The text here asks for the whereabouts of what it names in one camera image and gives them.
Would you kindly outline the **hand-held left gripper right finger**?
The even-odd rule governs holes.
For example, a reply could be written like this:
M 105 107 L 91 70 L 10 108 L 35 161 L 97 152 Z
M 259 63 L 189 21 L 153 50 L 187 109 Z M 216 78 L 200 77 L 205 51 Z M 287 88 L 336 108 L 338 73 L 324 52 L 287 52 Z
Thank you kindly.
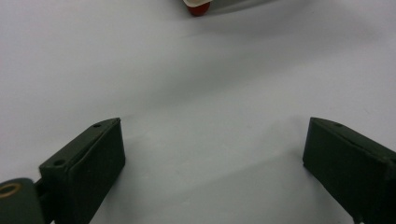
M 396 224 L 396 152 L 343 124 L 312 118 L 303 162 L 355 224 Z

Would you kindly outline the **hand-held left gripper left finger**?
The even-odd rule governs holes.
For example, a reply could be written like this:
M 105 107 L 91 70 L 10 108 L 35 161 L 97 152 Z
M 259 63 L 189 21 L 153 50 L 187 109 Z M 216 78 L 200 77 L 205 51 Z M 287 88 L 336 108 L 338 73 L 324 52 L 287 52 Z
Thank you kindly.
M 120 119 L 90 126 L 39 166 L 45 219 L 89 224 L 124 165 Z

